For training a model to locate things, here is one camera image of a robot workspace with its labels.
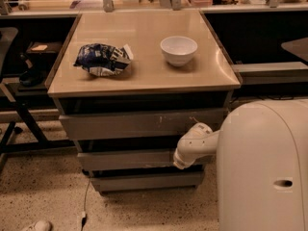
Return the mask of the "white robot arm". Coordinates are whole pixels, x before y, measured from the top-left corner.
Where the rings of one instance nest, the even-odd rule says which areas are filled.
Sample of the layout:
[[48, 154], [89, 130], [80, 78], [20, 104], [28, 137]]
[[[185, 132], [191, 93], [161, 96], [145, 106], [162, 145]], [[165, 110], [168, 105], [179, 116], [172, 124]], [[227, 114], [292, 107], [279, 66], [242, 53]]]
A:
[[250, 102], [177, 143], [181, 169], [217, 157], [219, 231], [308, 231], [308, 100]]

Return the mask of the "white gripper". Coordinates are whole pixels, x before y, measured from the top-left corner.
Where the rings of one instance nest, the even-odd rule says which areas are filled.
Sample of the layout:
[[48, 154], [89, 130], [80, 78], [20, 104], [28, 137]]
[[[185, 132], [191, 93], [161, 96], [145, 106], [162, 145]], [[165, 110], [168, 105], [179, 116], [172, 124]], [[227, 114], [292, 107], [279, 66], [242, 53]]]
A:
[[190, 167], [194, 163], [194, 158], [187, 154], [175, 151], [173, 154], [173, 164], [179, 169]]

